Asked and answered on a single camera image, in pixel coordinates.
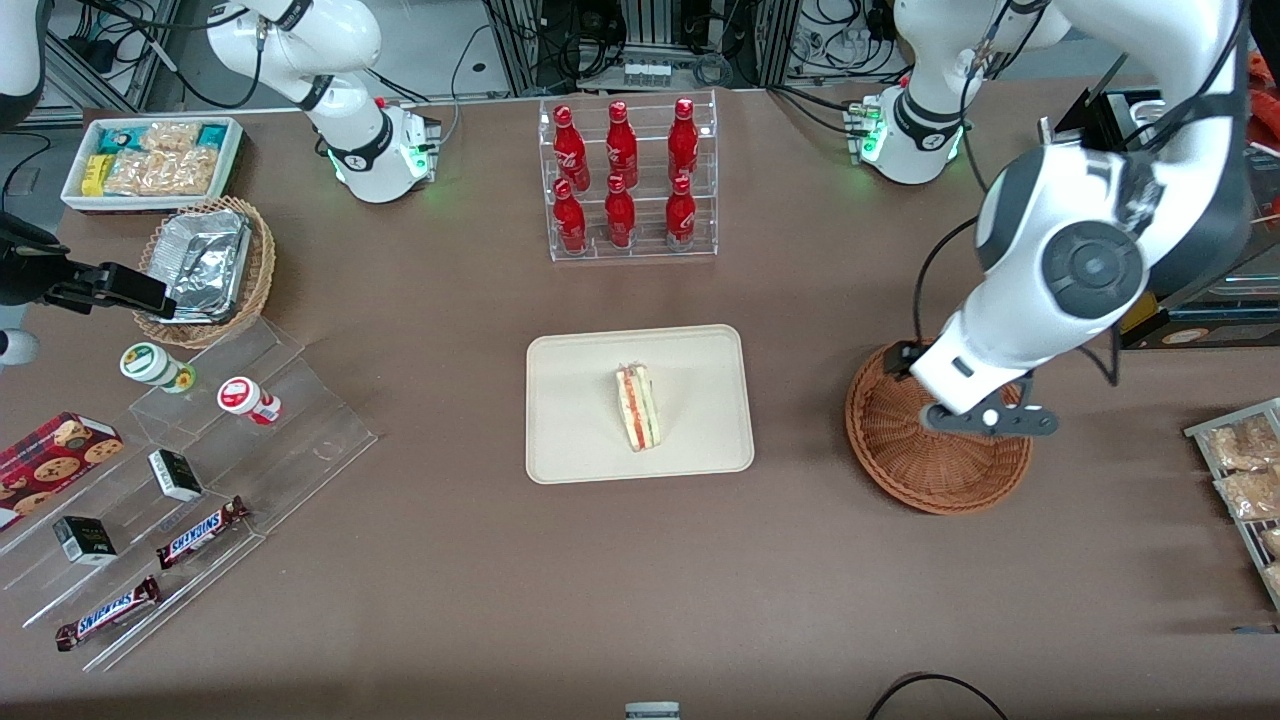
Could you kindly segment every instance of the cookie box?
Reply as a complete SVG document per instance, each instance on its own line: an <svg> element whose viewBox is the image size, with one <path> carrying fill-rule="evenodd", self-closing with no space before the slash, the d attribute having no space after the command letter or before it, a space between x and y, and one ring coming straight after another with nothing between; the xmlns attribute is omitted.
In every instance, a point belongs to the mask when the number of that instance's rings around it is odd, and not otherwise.
<svg viewBox="0 0 1280 720"><path fill-rule="evenodd" d="M61 413L0 451L0 530L124 447L115 428Z"/></svg>
<svg viewBox="0 0 1280 720"><path fill-rule="evenodd" d="M218 163L214 165L214 178L209 183L205 195L159 195L147 197L127 196L87 196L81 192L81 181L84 179L84 170L90 158L99 152L99 143L102 135L131 127L146 126L155 120L179 120L184 123L201 123L204 126L223 126L227 135L218 152ZM67 173L67 182L63 183L63 202L68 208L81 213L163 213L187 208L205 200L216 200L223 196L227 183L230 181L232 168L236 164L236 155L239 151L243 129L234 119L225 115L147 115L143 118L104 118L93 120L84 128L84 137L81 140L79 150L72 161L72 169Z"/></svg>

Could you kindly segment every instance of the clear acrylic stand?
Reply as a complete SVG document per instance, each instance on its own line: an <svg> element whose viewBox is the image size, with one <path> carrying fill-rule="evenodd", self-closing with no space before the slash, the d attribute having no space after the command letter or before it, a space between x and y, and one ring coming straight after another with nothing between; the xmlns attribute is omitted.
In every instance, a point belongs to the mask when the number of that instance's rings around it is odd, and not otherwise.
<svg viewBox="0 0 1280 720"><path fill-rule="evenodd" d="M694 214L694 242L689 250L675 252L667 247L667 199L671 197L671 178L667 174L667 135L675 119L676 100L694 101L694 124L698 126L698 169L690 178L690 193L698 204ZM604 138L609 132L609 113L604 106L584 106L576 99L559 99L539 104L538 150L543 164L543 201L547 205L547 237L554 261L684 260L714 256L719 251L717 195L719 192L716 138L719 132L716 115L716 95L709 91L684 94L637 94L626 96L627 115L636 131L640 155L640 183L631 188L636 205L636 238L627 250L609 242L604 199L609 161ZM556 123L550 114L557 105L573 110L573 124L586 142L586 165L591 172L591 186L577 195L586 214L588 249L582 255L570 255L556 232L552 206L556 196L552 183L559 177L556 164Z"/></svg>
<svg viewBox="0 0 1280 720"><path fill-rule="evenodd" d="M92 635L65 653L83 670L106 670L261 544L291 512L376 441L356 413L333 395L301 357L302 347L257 319L195 359L197 387L182 396L152 389L131 406L116 429L127 452L84 487L46 502L40 518L9 541L0 556L3 594L45 633L49 651L67 623L101 607L155 575L163 601ZM215 395L232 375L256 379L282 401L271 425L223 413ZM160 493L147 455L156 447L183 454L204 487L192 502ZM207 518L234 496L252 512L175 566L161 570L156 548ZM61 515L102 520L118 557L101 568L67 561L51 525Z"/></svg>

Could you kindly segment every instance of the yogurt cup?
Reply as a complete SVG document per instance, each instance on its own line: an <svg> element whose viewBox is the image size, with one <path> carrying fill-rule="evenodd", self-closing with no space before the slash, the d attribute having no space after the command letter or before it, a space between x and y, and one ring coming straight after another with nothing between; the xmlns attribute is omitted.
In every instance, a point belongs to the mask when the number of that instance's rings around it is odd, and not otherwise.
<svg viewBox="0 0 1280 720"><path fill-rule="evenodd" d="M280 418L280 398L244 377L236 377L218 391L218 406L232 415L244 415L259 425L270 425Z"/></svg>
<svg viewBox="0 0 1280 720"><path fill-rule="evenodd" d="M154 342L140 342L125 350L120 356L120 374L174 395L196 384L196 369L174 360Z"/></svg>

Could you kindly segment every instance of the white tray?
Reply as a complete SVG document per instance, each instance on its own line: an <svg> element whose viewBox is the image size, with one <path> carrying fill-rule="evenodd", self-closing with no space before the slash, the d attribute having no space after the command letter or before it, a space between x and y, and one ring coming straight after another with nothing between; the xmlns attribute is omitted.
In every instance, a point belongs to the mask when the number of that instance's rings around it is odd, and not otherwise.
<svg viewBox="0 0 1280 720"><path fill-rule="evenodd" d="M644 363L662 445L632 452L613 373ZM755 459L742 338L728 325L548 336L526 356L525 470L535 483L739 473Z"/></svg>
<svg viewBox="0 0 1280 720"><path fill-rule="evenodd" d="M209 190L204 195L160 195L147 197L128 197L116 195L104 195L88 197L81 193L81 181L84 179L84 165L97 150L102 133L111 129L148 126L156 120L180 120L184 123L201 123L206 126L227 126L227 136L218 150L218 164L214 165L214 178L209 182ZM68 208L81 213L148 213L157 210L175 210L187 208L205 200L221 197L230 179L232 167L236 164L236 152L239 149L243 129L234 119L225 115L178 115L178 117L141 117L141 118L108 118L93 120L84 128L84 137L81 138L79 150L76 151L76 160L67 173L67 182L63 183L63 202Z"/></svg>

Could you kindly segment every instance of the small bottle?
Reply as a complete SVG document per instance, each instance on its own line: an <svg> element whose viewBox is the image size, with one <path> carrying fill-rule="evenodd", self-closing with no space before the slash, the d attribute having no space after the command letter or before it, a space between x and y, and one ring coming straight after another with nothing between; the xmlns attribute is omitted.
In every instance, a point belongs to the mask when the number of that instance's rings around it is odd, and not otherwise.
<svg viewBox="0 0 1280 720"><path fill-rule="evenodd" d="M627 120L627 104L609 102L609 135L604 138L609 154L609 173L622 176L627 188L640 182L640 156L636 149L636 131Z"/></svg>
<svg viewBox="0 0 1280 720"><path fill-rule="evenodd" d="M676 100L676 122L667 136L667 174L671 182L680 176L694 177L698 169L698 127L694 124L694 101Z"/></svg>
<svg viewBox="0 0 1280 720"><path fill-rule="evenodd" d="M552 115L556 118L556 164L561 177L573 183L573 190L586 192L591 187L591 172L586 169L586 143L582 133L573 127L573 113L568 105L558 105Z"/></svg>
<svg viewBox="0 0 1280 720"><path fill-rule="evenodd" d="M609 217L609 242L618 250L627 250L636 237L636 204L627 192L623 176L609 176L609 196L604 199L604 214Z"/></svg>
<svg viewBox="0 0 1280 720"><path fill-rule="evenodd" d="M280 398L244 377L223 383L218 389L218 406L232 415L243 415L259 425L270 425L280 419Z"/></svg>
<svg viewBox="0 0 1280 720"><path fill-rule="evenodd" d="M120 374L170 395L187 392L196 384L195 368L173 359L152 342L140 342L125 350L120 356Z"/></svg>
<svg viewBox="0 0 1280 720"><path fill-rule="evenodd" d="M556 178L552 190L556 192L552 214L556 215L556 234L561 238L561 246L570 255L581 255L586 252L586 215L582 214L582 205L573 197L573 187L567 179Z"/></svg>
<svg viewBox="0 0 1280 720"><path fill-rule="evenodd" d="M680 176L671 183L667 199L667 247L684 252L694 245L694 213L698 204L689 195L689 176Z"/></svg>

